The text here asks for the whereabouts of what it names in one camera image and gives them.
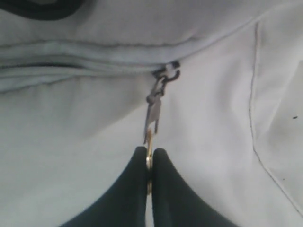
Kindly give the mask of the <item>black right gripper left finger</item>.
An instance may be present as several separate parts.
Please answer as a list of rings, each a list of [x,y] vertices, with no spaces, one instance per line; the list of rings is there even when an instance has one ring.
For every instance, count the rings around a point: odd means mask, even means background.
[[[137,147],[113,185],[91,206],[62,224],[63,227],[144,227],[147,183],[147,148]]]

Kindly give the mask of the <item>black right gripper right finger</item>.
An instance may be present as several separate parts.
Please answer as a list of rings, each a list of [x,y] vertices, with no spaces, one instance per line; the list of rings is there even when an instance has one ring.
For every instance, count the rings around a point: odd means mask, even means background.
[[[155,227],[236,226],[191,189],[161,148],[153,153],[152,210]]]

